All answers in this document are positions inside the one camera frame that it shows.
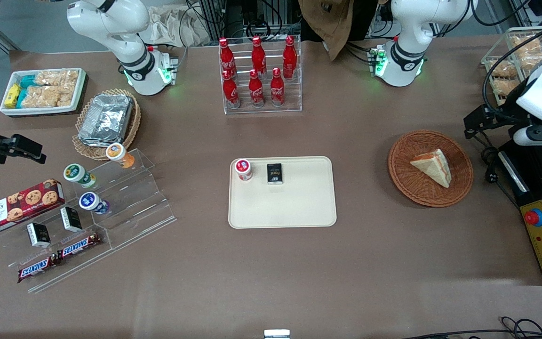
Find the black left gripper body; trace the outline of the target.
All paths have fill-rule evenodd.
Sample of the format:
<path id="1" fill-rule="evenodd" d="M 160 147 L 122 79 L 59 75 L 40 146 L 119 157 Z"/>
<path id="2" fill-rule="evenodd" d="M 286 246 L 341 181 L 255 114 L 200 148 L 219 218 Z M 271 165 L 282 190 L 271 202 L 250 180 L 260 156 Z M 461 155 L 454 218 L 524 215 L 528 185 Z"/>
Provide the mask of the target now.
<path id="1" fill-rule="evenodd" d="M 505 102 L 501 105 L 501 113 L 508 116 L 510 124 L 513 125 L 513 130 L 519 130 L 534 125 L 542 125 L 537 118 L 534 118 L 528 111 L 523 109 L 516 102 L 521 95 L 525 94 L 528 89 L 536 82 L 535 80 L 525 79 L 519 83 L 509 95 Z"/>

